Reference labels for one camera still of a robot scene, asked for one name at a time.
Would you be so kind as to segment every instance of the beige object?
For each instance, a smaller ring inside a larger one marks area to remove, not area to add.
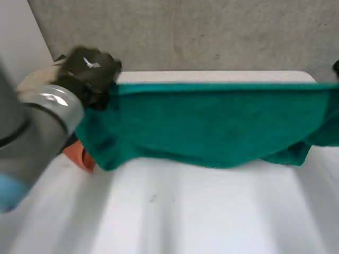
[[[26,101],[34,90],[54,80],[57,70],[58,66],[51,66],[36,70],[26,76],[25,79],[17,86],[19,99]]]

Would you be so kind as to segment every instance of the white tabletop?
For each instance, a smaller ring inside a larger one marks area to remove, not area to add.
[[[193,80],[314,82],[300,71],[124,72],[119,81]],[[337,253],[338,155],[312,148],[302,167],[231,169],[140,158],[93,175],[60,155],[0,217],[1,253]]]

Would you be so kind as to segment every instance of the green cloth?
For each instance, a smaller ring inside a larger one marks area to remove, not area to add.
[[[334,84],[133,84],[87,109],[76,130],[105,170],[136,157],[227,168],[253,159],[301,165],[310,147],[339,145]]]

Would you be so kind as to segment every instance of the cloth fold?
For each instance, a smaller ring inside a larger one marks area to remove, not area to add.
[[[110,96],[76,130],[104,170],[136,157],[301,165],[312,145],[339,145],[337,84],[125,84]]]

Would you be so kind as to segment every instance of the black object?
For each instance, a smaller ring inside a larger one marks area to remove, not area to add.
[[[337,78],[339,79],[339,60],[333,64],[332,69],[334,70],[334,72],[337,75]]]
[[[108,89],[116,85],[121,70],[121,61],[115,60],[108,53],[77,47],[61,64],[57,80],[52,84],[75,94],[84,107],[104,110],[110,99]]]

